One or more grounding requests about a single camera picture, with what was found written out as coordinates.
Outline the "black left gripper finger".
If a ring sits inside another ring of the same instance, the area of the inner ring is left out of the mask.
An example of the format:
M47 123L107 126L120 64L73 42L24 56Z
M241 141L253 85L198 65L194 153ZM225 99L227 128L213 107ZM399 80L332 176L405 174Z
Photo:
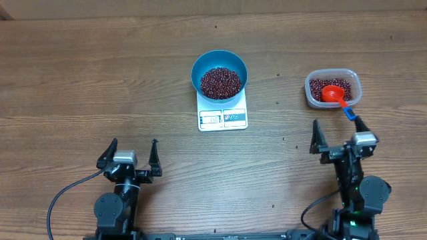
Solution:
M159 161L159 157L157 154L157 139L152 139L151 142L151 151L149 156L149 166L151 167L151 174L154 177L161 177L162 176L162 168L161 163Z
M97 159L96 167L98 169L104 169L109 162L113 161L113 157L117 151L117 144L117 138L114 138L109 147Z

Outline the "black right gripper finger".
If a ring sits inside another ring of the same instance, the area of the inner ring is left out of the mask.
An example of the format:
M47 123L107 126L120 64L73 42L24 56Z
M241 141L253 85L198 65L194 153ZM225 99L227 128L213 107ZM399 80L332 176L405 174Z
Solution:
M326 152L328 148L328 144L326 142L326 138L323 134L323 131L320 127L320 124L317 119L313 121L313 132L312 132L312 140L310 143L310 153L311 154L319 154Z
M365 125L365 123L363 122L363 120L359 116L355 117L354 125L356 127L357 132L368 132L368 131L370 131L370 129Z

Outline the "red measuring scoop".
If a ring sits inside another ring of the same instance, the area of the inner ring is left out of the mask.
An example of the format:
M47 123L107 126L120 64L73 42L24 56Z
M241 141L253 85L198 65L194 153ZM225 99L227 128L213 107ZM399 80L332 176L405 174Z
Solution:
M327 85L322 89L322 100L325 102L337 102L350 121L354 121L357 115L344 101L345 90L336 85Z

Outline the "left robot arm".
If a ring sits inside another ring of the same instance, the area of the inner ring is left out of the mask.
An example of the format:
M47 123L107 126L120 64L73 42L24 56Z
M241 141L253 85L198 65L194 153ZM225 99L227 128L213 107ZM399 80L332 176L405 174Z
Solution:
M151 184L162 176L157 154L157 139L151 142L149 169L137 169L137 155L133 150L119 150L114 139L98 158L96 167L115 184L111 193L102 194L94 204L97 229L94 239L132 239L147 237L135 226L139 192L142 184Z

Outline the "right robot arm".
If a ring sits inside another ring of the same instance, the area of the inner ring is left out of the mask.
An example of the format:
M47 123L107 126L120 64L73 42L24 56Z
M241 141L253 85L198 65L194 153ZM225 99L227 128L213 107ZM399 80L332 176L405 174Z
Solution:
M309 205L321 203L340 194L342 208L332 212L330 221L321 229L312 231L312 239L378 239L375 216L391 193L391 186L377 176L365 176L362 160L373 156L379 138L371 132L361 118L354 119L356 132L341 146L330 147L318 120L313 121L310 153L320 155L321 164L332 164L336 172L338 190Z

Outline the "white kitchen scale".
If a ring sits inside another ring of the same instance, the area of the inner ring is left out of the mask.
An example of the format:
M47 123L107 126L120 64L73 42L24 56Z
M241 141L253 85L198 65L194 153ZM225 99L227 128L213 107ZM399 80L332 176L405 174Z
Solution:
M197 127L201 132L247 129L246 90L224 103L208 101L197 93Z

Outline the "red beans in bowl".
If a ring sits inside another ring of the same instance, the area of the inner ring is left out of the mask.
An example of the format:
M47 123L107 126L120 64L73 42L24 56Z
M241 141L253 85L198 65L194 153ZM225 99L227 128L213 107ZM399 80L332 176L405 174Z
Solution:
M225 67L216 67L207 71L201 78L200 89L204 96L220 100L237 95L242 87L239 75Z

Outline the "blue bowl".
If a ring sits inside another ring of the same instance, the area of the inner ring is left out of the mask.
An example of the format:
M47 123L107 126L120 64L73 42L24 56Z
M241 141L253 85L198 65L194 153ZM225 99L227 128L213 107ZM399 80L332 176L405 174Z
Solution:
M197 93L203 95L200 89L201 78L207 71L216 67L225 67L230 70L234 70L239 75L242 81L242 87L240 92L245 89L248 80L248 69L243 60L231 51L213 50L201 55L193 64L191 70L191 81ZM219 103L231 101L234 97L231 97L229 99L215 100L204 96L204 98L208 101Z

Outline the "clear plastic container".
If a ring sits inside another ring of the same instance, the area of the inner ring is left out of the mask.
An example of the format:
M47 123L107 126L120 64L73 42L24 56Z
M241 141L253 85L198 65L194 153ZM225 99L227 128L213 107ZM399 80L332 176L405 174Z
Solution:
M314 91L312 90L312 87L310 87L310 81L311 80L333 80L333 79L344 79L346 80L351 89L352 94L352 100L348 101L347 104L349 106L353 106L357 104L363 94L362 85L360 82L359 76L351 69L320 69L312 71L305 80L304 88L306 91L306 99L308 102L308 105L310 107L316 108L316 109L333 109L333 108L340 108L340 105L338 103L334 102L324 102L321 100L317 100L314 95Z

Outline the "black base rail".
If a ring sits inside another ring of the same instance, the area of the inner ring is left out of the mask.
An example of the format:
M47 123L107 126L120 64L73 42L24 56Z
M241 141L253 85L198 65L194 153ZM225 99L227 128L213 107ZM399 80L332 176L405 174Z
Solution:
M143 234L141 240L315 240L317 234L310 230L291 229L285 233L212 233L176 235L174 233Z

